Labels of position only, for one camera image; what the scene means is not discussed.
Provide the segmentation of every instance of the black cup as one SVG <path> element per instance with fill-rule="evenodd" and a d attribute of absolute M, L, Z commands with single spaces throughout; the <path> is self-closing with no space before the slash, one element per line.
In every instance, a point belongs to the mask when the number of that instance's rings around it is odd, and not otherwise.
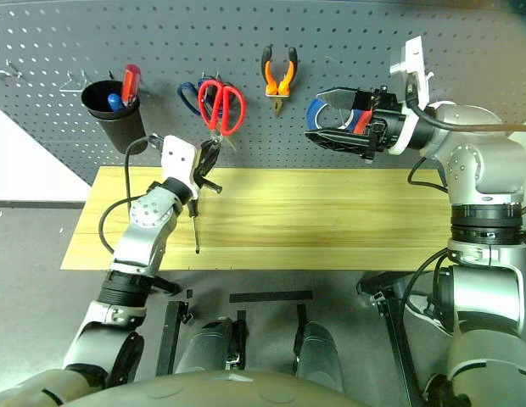
<path fill-rule="evenodd" d="M 82 103 L 103 127 L 114 147 L 120 153 L 125 154 L 129 144 L 146 136 L 138 109 L 140 101 L 137 98 L 125 109 L 113 112 L 109 106 L 110 93 L 121 95 L 121 82 L 100 81 L 92 83 L 82 92 Z M 142 142 L 132 148 L 130 154 L 139 154 L 147 146 L 146 142 Z"/>

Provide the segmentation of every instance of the red handle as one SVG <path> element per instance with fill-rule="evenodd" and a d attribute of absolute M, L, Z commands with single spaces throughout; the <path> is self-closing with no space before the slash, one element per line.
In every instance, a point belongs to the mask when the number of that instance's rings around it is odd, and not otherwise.
<path fill-rule="evenodd" d="M 227 125 L 229 123 L 229 96 L 231 93 L 237 97 L 238 102 L 240 103 L 240 114 L 238 115 L 237 123 L 235 123 L 231 129 L 227 129 Z M 244 116 L 246 115 L 246 101 L 244 100 L 244 95 L 234 86 L 224 86 L 221 97 L 223 99 L 223 111 L 221 112 L 221 135 L 228 137 L 237 131 L 243 124 Z"/>
<path fill-rule="evenodd" d="M 134 64 L 126 65 L 124 81 L 121 85 L 121 101 L 127 107 L 137 97 L 138 82 L 141 78 L 141 70 Z"/>
<path fill-rule="evenodd" d="M 365 127 L 371 122 L 372 110 L 365 110 L 361 113 L 361 117 L 357 121 L 354 128 L 354 134 L 364 134 Z"/>
<path fill-rule="evenodd" d="M 204 95 L 209 86 L 216 87 L 214 104 L 212 106 L 212 111 L 210 112 L 211 113 L 210 117 L 206 114 L 206 108 L 204 106 L 204 100 L 205 100 Z M 218 126 L 218 113 L 220 111 L 222 94 L 223 94 L 223 84 L 219 81 L 216 81 L 215 79 L 208 79 L 207 81 L 204 81 L 201 87 L 199 88 L 199 95 L 198 95 L 199 112 L 201 112 L 201 116 L 203 117 L 204 123 L 211 130 L 215 130 L 216 127 Z"/>

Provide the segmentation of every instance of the white wall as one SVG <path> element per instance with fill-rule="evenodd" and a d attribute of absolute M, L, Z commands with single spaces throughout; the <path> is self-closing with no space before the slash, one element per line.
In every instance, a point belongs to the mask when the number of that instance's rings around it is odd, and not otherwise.
<path fill-rule="evenodd" d="M 0 110 L 0 200 L 83 202 L 89 191 Z"/>

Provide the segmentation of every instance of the pliers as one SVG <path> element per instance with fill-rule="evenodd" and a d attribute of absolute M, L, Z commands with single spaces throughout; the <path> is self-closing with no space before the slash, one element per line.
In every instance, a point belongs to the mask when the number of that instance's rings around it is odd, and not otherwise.
<path fill-rule="evenodd" d="M 289 48 L 288 55 L 288 71 L 279 85 L 277 85 L 271 73 L 272 48 L 265 47 L 263 49 L 263 55 L 261 56 L 261 74 L 266 83 L 265 95 L 271 99 L 271 107 L 275 116 L 278 116 L 282 108 L 283 99 L 289 97 L 289 85 L 297 73 L 297 50 L 295 47 Z"/>

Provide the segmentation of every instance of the wooden table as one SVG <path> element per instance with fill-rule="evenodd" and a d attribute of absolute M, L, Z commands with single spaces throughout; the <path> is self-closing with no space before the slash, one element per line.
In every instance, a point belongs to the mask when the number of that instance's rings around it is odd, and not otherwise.
<path fill-rule="evenodd" d="M 167 241 L 161 270 L 413 270 L 450 236 L 450 205 L 442 192 L 406 183 L 408 170 L 214 169 L 223 186 L 204 189 L 197 219 L 201 253 L 194 251 L 184 209 Z M 417 179 L 438 182 L 434 170 Z M 160 168 L 131 169 L 133 195 Z M 107 270 L 101 245 L 103 211 L 125 197 L 121 167 L 101 167 L 61 266 Z M 127 227 L 126 206 L 105 224 L 114 247 Z"/>

